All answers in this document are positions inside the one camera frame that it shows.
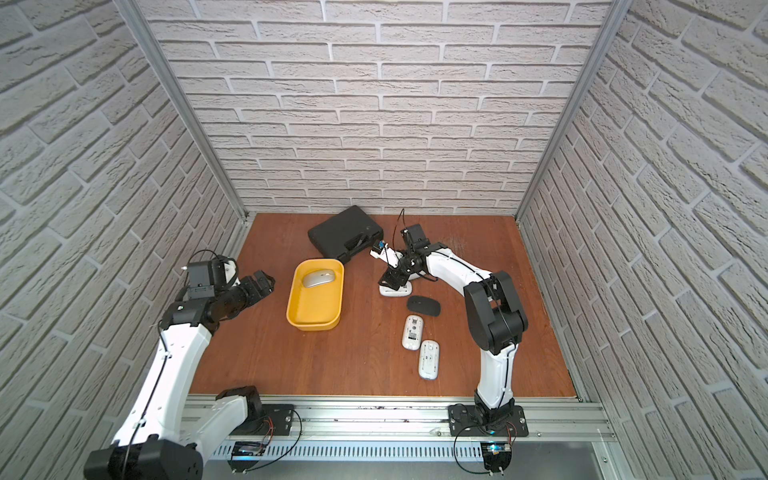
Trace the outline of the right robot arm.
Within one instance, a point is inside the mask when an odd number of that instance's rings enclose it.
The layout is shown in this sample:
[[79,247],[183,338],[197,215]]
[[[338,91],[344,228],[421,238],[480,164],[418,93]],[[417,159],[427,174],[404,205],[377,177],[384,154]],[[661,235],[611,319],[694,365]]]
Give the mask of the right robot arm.
[[396,251],[380,241],[371,255],[387,263],[379,284],[398,290],[412,276],[441,280],[465,302],[468,329],[481,350],[481,374],[475,406],[484,423],[511,413],[515,355],[528,328],[528,319],[511,276],[490,272],[457,256],[442,243],[421,242]]

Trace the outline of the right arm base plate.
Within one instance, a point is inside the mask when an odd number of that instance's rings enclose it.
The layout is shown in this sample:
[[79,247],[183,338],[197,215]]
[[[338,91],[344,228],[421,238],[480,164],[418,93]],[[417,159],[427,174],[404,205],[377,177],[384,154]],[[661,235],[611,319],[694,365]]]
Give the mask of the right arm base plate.
[[453,404],[447,407],[447,413],[452,436],[529,436],[523,407],[514,402],[491,410],[482,405]]

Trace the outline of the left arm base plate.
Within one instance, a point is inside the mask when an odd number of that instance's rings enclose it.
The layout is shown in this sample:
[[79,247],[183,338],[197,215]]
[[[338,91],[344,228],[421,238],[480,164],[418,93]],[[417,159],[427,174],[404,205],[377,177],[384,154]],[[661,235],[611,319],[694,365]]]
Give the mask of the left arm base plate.
[[267,404],[260,415],[249,417],[236,427],[234,436],[288,437],[294,423],[293,404]]

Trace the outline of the silver mouse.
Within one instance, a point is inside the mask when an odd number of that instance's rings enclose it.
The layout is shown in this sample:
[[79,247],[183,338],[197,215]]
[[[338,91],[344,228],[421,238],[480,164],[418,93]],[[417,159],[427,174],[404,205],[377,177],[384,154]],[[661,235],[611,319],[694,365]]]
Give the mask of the silver mouse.
[[336,280],[336,274],[331,269],[320,269],[307,273],[302,278],[304,288],[314,288],[332,283]]

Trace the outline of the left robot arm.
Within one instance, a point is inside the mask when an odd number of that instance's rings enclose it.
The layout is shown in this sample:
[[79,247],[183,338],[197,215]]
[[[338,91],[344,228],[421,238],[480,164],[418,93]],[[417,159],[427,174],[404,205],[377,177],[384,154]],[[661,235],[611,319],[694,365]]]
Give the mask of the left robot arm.
[[225,320],[269,296],[273,277],[239,277],[231,258],[187,265],[188,280],[157,324],[149,374],[110,445],[91,452],[87,479],[200,479],[206,462],[234,430],[259,423],[264,408],[253,386],[229,389],[192,430],[184,432],[184,402],[203,353]]

